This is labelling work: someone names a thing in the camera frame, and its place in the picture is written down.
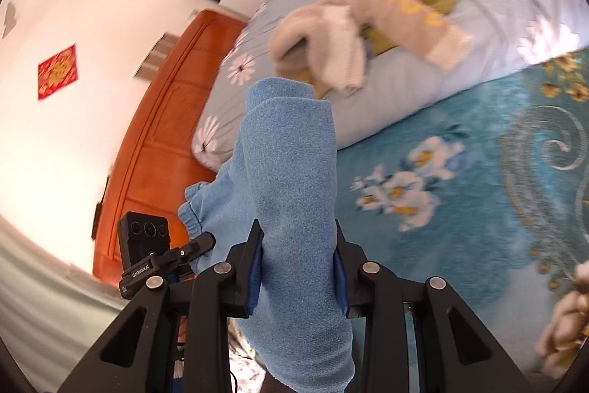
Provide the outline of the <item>grey-blue floral duvet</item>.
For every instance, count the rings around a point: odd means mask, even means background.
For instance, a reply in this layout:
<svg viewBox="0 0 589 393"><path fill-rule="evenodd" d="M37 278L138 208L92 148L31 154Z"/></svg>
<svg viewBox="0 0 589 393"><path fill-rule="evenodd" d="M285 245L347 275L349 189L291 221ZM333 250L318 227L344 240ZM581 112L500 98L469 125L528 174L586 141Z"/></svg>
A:
<svg viewBox="0 0 589 393"><path fill-rule="evenodd" d="M192 151L209 169L230 159L265 78L311 84L345 148L587 43L586 0L265 0L221 63Z"/></svg>

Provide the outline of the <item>orange wooden headboard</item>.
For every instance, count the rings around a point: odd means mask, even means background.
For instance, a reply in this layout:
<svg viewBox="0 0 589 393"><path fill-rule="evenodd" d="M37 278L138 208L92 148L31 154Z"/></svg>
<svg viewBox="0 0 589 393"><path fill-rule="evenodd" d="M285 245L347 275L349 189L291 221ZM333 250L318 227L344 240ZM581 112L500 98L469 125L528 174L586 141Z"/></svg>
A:
<svg viewBox="0 0 589 393"><path fill-rule="evenodd" d="M106 186L95 238L93 274L117 285L123 271L119 220L129 211L168 220L171 244L189 237L178 219L187 186L214 174L194 158L191 141L222 59L244 22L201 12L164 60L127 129Z"/></svg>

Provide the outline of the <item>red fu wall decoration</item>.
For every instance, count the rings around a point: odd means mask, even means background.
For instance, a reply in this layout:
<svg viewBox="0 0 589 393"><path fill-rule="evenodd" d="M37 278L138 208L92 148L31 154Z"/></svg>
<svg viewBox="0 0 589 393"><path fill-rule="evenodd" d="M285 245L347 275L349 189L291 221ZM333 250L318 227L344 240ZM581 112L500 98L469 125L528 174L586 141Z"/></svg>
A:
<svg viewBox="0 0 589 393"><path fill-rule="evenodd" d="M42 101L78 80L76 45L38 65L38 100Z"/></svg>

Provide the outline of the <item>light blue fleece pants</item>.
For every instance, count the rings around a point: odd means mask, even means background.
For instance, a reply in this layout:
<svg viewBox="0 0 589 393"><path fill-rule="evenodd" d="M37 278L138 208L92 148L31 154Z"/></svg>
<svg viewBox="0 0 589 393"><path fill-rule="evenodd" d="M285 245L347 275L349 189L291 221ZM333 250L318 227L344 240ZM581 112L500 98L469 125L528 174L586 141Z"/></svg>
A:
<svg viewBox="0 0 589 393"><path fill-rule="evenodd" d="M178 211L189 236L216 238L195 272L262 227L260 296L239 327L269 374L297 392L341 392L355 374L334 287L337 190L331 105L272 77L248 89L232 157L211 183L189 186Z"/></svg>

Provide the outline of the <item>wall switch panel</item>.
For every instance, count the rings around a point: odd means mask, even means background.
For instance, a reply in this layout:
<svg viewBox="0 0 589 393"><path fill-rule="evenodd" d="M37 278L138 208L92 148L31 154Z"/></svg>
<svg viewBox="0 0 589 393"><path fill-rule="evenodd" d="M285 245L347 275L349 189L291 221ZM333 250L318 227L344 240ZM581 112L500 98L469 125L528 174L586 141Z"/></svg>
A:
<svg viewBox="0 0 589 393"><path fill-rule="evenodd" d="M171 33L164 33L164 35L157 40L155 45L147 53L146 58L142 61L137 69L135 76L137 78L153 81L161 66L163 66L165 59L168 58L172 49L178 43L179 37Z"/></svg>

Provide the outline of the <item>teal floral plush blanket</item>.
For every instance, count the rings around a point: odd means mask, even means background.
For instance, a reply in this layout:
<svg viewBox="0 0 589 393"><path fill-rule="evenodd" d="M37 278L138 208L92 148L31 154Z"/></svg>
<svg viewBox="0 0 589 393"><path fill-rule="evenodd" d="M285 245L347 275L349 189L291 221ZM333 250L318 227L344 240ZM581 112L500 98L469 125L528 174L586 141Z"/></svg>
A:
<svg viewBox="0 0 589 393"><path fill-rule="evenodd" d="M588 336L588 53L479 85L338 153L336 216L400 277L445 278L526 372Z"/></svg>

